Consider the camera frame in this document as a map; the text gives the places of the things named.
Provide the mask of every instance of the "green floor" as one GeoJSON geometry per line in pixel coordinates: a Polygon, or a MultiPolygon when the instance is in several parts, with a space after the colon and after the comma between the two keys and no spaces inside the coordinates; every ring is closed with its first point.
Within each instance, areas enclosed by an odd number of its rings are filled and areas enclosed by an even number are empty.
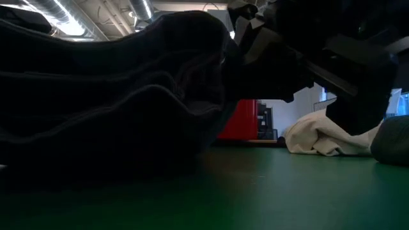
{"type": "Polygon", "coordinates": [[[0,195],[0,229],[409,229],[409,168],[213,148],[197,172],[0,195]]]}

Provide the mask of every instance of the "ceiling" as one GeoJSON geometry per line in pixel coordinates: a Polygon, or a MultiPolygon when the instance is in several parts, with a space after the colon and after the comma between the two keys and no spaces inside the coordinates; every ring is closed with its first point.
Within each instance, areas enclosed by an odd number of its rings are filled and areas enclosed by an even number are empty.
{"type": "MultiPolygon", "coordinates": [[[[131,12],[128,0],[111,0],[121,12],[122,17],[126,19],[130,26],[133,26],[134,19],[129,15],[131,12]]],[[[195,0],[184,1],[152,1],[153,6],[161,11],[186,11],[186,10],[216,10],[226,9],[227,0],[211,0],[213,4],[204,3],[206,0],[194,2],[195,0]]],[[[109,19],[109,12],[106,12],[101,6],[101,0],[75,0],[75,2],[84,10],[90,19],[102,30],[110,40],[121,38],[122,34],[109,19]]]]}

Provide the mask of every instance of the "white wall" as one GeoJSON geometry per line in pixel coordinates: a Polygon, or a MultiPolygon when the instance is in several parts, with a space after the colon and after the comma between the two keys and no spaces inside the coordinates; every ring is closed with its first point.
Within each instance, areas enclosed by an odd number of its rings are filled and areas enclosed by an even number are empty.
{"type": "Polygon", "coordinates": [[[330,99],[333,99],[333,98],[336,98],[336,97],[337,97],[337,95],[335,95],[333,93],[327,93],[327,100],[330,100],[330,99]]]}
{"type": "Polygon", "coordinates": [[[299,118],[314,111],[314,103],[320,101],[322,87],[315,84],[311,89],[305,88],[294,94],[294,101],[286,103],[282,100],[263,100],[267,107],[273,108],[273,126],[278,136],[282,136],[286,128],[299,118]]]}

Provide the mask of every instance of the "white cloth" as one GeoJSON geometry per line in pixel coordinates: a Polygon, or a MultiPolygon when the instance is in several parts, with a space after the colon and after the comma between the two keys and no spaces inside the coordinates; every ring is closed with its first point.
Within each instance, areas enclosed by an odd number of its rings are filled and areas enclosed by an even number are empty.
{"type": "Polygon", "coordinates": [[[289,127],[284,137],[290,153],[334,156],[370,155],[370,146],[379,126],[351,136],[325,115],[326,109],[312,112],[289,127]]]}

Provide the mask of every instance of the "pipe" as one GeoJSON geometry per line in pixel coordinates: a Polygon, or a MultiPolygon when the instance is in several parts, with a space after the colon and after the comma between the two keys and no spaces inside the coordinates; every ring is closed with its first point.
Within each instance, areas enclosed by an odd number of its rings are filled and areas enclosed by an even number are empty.
{"type": "Polygon", "coordinates": [[[67,35],[108,41],[104,33],[73,0],[23,0],[67,35]]]}
{"type": "Polygon", "coordinates": [[[128,35],[127,32],[125,32],[123,30],[123,28],[121,27],[121,25],[118,23],[118,21],[115,19],[114,15],[111,14],[111,12],[109,11],[107,5],[105,5],[105,1],[104,0],[100,0],[100,5],[101,8],[104,9],[107,12],[107,15],[109,17],[109,20],[111,20],[111,22],[115,25],[116,29],[118,29],[118,31],[122,34],[122,36],[126,36],[128,35]]]}
{"type": "Polygon", "coordinates": [[[114,14],[116,15],[116,18],[120,20],[120,22],[122,23],[122,26],[128,31],[129,34],[132,34],[133,32],[135,32],[133,29],[131,29],[131,27],[128,24],[128,21],[125,20],[122,16],[122,14],[120,13],[120,11],[117,9],[117,7],[115,7],[114,3],[111,0],[105,0],[105,2],[108,4],[108,6],[112,9],[112,11],[114,12],[114,14]]]}
{"type": "Polygon", "coordinates": [[[138,20],[145,21],[152,18],[154,10],[149,0],[129,0],[129,3],[138,20]]]}

